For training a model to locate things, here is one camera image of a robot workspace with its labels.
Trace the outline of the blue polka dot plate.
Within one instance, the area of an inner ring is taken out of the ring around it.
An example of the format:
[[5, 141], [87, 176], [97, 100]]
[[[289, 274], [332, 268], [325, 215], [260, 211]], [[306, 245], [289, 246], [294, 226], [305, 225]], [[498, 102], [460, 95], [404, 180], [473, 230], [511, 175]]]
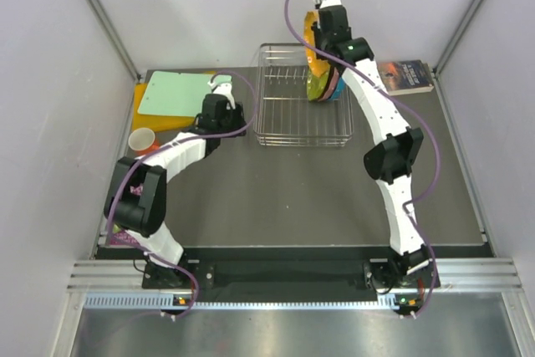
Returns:
[[339, 99], [339, 97], [341, 96], [341, 94], [344, 91], [344, 88], [345, 88], [345, 83], [341, 78], [339, 78], [338, 83], [337, 83], [337, 85], [336, 85], [336, 87], [334, 89], [334, 92], [329, 97], [329, 101], [335, 101], [335, 100]]

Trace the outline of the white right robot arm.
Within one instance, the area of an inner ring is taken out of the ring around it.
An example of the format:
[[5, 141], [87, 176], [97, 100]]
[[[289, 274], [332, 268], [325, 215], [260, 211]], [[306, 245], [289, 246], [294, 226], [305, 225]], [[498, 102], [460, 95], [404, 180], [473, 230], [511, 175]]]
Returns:
[[394, 253], [390, 276], [407, 287], [420, 277], [430, 259], [412, 223], [414, 209], [407, 204], [412, 198], [412, 166], [424, 136], [421, 129], [412, 129], [394, 102], [384, 96], [386, 88], [371, 47], [365, 39], [353, 37], [341, 0], [323, 0], [317, 9], [313, 32], [318, 55], [336, 58], [329, 62], [340, 71], [372, 132], [374, 147], [364, 155], [364, 168], [378, 184], [385, 203]]

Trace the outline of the green polka dot plate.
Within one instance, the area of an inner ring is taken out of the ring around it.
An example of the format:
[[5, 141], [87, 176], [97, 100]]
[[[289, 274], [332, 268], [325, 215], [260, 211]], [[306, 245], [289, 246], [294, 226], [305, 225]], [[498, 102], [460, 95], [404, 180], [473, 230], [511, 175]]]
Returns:
[[329, 81], [329, 71], [316, 76], [311, 70], [308, 71], [306, 82], [306, 95], [309, 101], [317, 101], [323, 97]]

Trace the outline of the pink polka dot plate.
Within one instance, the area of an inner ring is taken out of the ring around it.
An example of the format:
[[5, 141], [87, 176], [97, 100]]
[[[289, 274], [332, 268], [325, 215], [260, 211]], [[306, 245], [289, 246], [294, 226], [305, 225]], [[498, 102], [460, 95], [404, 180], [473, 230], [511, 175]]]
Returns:
[[324, 102], [329, 100], [334, 91], [337, 88], [339, 82], [339, 71], [336, 67], [332, 67], [329, 72], [329, 79], [325, 87], [325, 91], [323, 92], [322, 96], [318, 99], [318, 102]]

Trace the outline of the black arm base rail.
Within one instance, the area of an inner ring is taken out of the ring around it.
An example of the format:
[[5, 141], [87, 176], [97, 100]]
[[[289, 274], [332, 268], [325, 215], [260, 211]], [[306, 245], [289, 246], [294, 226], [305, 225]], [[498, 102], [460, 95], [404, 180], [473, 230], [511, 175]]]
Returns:
[[304, 285], [346, 283], [374, 291], [438, 288], [427, 249], [398, 255], [389, 247], [188, 247], [178, 266], [196, 277], [203, 293], [238, 283]]

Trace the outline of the metal wire dish rack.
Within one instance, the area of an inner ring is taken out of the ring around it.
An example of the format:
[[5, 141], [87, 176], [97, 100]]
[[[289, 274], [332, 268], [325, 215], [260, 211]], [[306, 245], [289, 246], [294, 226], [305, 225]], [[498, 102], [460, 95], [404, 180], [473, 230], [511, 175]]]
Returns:
[[299, 43], [259, 48], [259, 107], [254, 132], [261, 145], [341, 147], [354, 133], [350, 94], [335, 100], [308, 99], [308, 66]]

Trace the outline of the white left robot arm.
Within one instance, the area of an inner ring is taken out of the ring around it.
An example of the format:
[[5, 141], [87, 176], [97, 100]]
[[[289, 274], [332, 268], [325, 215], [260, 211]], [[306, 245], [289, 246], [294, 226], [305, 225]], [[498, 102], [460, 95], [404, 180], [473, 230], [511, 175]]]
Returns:
[[207, 158], [223, 138], [246, 134], [241, 102], [226, 95], [209, 94], [193, 124], [162, 147], [145, 156], [117, 160], [104, 204], [111, 225], [133, 237], [149, 260], [161, 266], [160, 276], [172, 287], [189, 279], [181, 262], [183, 246], [165, 224], [167, 184], [188, 166]]

